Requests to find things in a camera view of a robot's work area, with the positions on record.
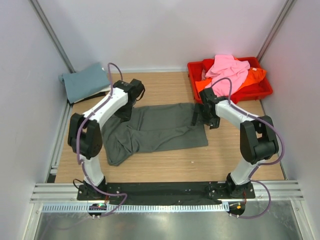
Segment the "grey t shirt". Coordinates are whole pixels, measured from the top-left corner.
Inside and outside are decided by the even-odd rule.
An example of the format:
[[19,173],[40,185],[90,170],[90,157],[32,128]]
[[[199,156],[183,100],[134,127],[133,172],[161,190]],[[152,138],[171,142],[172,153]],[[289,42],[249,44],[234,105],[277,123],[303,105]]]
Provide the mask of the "grey t shirt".
[[206,147],[202,120],[192,124],[195,106],[190,102],[141,106],[132,109],[129,121],[113,115],[101,130],[107,163],[119,166],[136,153]]

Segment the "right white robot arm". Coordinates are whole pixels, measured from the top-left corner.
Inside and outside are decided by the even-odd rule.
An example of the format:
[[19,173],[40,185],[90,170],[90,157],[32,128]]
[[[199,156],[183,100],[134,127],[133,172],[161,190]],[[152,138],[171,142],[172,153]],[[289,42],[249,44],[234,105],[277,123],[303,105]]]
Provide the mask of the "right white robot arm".
[[223,196],[243,198],[254,172],[279,152],[273,121],[267,115],[257,116],[237,107],[226,96],[216,96],[211,88],[202,90],[199,95],[202,103],[195,105],[191,122],[193,126],[201,118],[210,129],[217,129],[223,118],[239,129],[242,159],[227,175]]

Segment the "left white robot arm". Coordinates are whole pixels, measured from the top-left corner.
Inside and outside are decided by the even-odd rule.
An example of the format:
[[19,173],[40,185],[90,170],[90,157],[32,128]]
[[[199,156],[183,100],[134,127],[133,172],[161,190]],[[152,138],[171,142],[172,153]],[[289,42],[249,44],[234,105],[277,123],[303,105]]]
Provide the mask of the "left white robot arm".
[[111,91],[94,107],[83,114],[74,113],[70,118],[67,144],[76,154],[84,174],[84,186],[93,199],[101,200],[106,190],[99,153],[103,147],[102,127],[112,116],[127,122],[136,101],[145,93],[145,86],[138,79],[127,83],[118,80]]

